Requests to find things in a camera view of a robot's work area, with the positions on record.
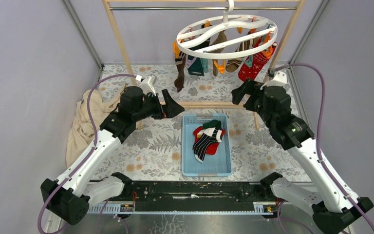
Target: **beige cloth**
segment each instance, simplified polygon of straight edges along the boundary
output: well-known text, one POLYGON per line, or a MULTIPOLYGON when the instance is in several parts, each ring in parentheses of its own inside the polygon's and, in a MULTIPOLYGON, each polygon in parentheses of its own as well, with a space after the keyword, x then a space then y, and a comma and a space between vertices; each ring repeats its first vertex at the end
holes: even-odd
MULTIPOLYGON (((94 90, 91 94, 90 109, 97 130, 99 130, 99 125, 102 121, 120 102, 120 96, 126 86, 119 90, 109 102, 102 102, 101 94, 97 90, 94 90)), ((94 138, 94 130, 87 110, 89 92, 89 90, 86 91, 82 96, 82 100, 76 104, 76 116, 72 123, 67 143, 67 167, 70 167, 75 162, 94 138)))

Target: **blue basket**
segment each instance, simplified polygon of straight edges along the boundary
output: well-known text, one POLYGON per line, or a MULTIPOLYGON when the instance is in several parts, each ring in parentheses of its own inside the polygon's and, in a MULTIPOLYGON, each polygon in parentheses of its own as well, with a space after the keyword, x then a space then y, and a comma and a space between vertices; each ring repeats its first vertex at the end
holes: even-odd
POLYGON ((185 176, 229 176, 233 173, 227 115, 225 114, 188 114, 183 116, 182 133, 182 172, 185 176), (206 155, 201 163, 193 152, 194 130, 216 119, 222 122, 225 134, 215 155, 206 155))

